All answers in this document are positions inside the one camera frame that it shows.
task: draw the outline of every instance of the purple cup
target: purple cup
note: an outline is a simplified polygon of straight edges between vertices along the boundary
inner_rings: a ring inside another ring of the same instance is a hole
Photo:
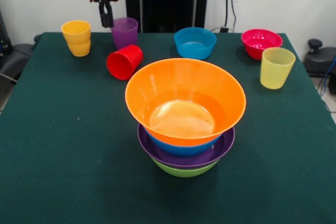
[[[111,28],[114,44],[119,50],[138,43],[138,25],[134,18],[118,18]]]
[[[231,149],[235,141],[235,129],[224,132],[211,148],[193,157],[176,157],[161,150],[141,124],[138,126],[138,139],[145,152],[158,162],[178,169],[196,169],[216,162]]]

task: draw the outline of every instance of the cup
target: cup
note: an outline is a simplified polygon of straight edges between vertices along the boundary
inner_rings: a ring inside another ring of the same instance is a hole
[[[260,83],[268,89],[280,89],[294,65],[295,55],[285,48],[271,47],[262,56]]]
[[[91,47],[91,25],[83,20],[73,20],[62,25],[62,33],[71,53],[76,57],[89,54]]]
[[[143,60],[143,52],[135,45],[111,53],[106,65],[109,72],[119,80],[129,80]]]
[[[111,28],[114,44],[119,50],[138,43],[138,22],[134,18],[118,18]]]

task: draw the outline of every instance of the orange bowl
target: orange bowl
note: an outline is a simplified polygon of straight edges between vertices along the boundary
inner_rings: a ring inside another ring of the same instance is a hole
[[[175,146],[206,144],[243,116],[246,96],[224,69],[195,59],[151,63],[125,91],[133,117],[158,140]]]

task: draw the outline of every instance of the blue bowl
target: blue bowl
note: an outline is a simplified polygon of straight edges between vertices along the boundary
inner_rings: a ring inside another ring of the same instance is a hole
[[[203,60],[211,55],[217,42],[217,37],[207,29],[189,27],[178,31],[174,36],[174,40],[180,56]]]
[[[163,143],[160,140],[156,139],[154,136],[152,136],[147,130],[146,130],[146,132],[147,132],[148,136],[150,137],[150,139],[160,149],[168,152],[169,154],[172,154],[172,155],[178,156],[178,157],[192,157],[192,156],[199,155],[199,154],[205,152],[207,149],[211,148],[217,142],[217,140],[221,137],[221,136],[219,136],[219,137],[213,139],[211,142],[208,142],[206,144],[190,146],[190,147],[181,147],[181,146],[176,146],[176,145]]]

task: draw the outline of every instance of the floor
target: floor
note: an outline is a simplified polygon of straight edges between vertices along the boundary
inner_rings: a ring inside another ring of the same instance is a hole
[[[314,83],[315,87],[317,87],[321,79],[311,78],[311,80]],[[0,115],[9,97],[11,96],[14,87],[15,85],[13,85],[10,81],[4,78],[0,78]],[[336,112],[336,96],[332,96],[327,89],[322,99],[323,101],[325,101],[331,112]],[[336,123],[336,113],[331,113],[331,116]]]

